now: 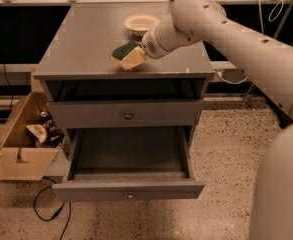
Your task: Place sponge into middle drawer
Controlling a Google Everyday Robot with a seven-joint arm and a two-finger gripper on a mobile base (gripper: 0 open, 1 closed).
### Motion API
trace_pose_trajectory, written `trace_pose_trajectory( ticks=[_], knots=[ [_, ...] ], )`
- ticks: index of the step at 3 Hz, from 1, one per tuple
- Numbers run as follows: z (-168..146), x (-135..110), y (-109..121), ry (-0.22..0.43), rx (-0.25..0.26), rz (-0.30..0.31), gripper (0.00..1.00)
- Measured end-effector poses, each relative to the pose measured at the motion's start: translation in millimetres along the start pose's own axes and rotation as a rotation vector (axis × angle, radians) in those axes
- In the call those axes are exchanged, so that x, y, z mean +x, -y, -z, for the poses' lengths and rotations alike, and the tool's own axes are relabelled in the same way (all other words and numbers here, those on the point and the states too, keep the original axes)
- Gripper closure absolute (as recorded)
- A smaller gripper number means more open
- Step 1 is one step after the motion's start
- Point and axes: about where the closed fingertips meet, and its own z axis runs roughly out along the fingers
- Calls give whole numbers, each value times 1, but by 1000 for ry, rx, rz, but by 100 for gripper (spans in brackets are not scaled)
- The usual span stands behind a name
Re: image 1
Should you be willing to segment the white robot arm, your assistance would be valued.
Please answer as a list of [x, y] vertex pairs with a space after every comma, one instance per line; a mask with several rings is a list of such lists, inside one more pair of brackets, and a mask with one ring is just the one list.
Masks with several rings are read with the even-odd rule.
[[[199, 41], [210, 43], [293, 119], [293, 47], [226, 17], [212, 0], [174, 0], [168, 18], [124, 52], [131, 69]], [[249, 240], [293, 240], [293, 124], [270, 144], [260, 163]]]

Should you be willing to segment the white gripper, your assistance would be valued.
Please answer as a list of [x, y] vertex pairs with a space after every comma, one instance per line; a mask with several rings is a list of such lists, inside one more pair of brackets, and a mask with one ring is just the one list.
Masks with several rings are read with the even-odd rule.
[[142, 47], [135, 47], [121, 61], [124, 70], [131, 70], [146, 61], [146, 54], [152, 59], [160, 59], [174, 50], [194, 44], [188, 35], [179, 31], [170, 15], [165, 16], [142, 38]]

